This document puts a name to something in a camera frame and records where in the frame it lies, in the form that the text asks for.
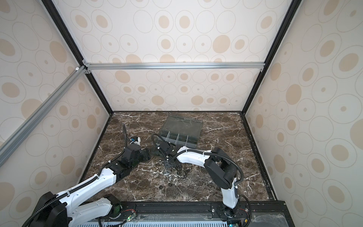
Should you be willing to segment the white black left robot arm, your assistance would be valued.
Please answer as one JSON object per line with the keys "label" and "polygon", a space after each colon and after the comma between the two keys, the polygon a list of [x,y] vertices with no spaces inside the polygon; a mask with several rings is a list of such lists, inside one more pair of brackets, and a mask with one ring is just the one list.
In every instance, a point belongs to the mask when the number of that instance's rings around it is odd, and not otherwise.
{"label": "white black left robot arm", "polygon": [[139,163],[151,159],[149,149],[139,144],[126,146],[113,160],[106,162],[91,178],[57,194],[41,196],[24,227],[73,227],[103,217],[117,206],[114,196],[84,204],[86,200],[127,177]]}

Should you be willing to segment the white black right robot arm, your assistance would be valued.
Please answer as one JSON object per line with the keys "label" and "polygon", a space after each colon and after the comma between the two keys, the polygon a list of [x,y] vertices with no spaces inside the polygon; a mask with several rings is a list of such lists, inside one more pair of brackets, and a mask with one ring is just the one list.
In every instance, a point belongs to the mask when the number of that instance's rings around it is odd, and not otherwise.
{"label": "white black right robot arm", "polygon": [[212,181],[221,188],[223,204],[234,209],[238,203],[238,184],[244,180],[242,169],[222,149],[197,150],[170,142],[154,143],[166,168],[192,164],[206,169]]}

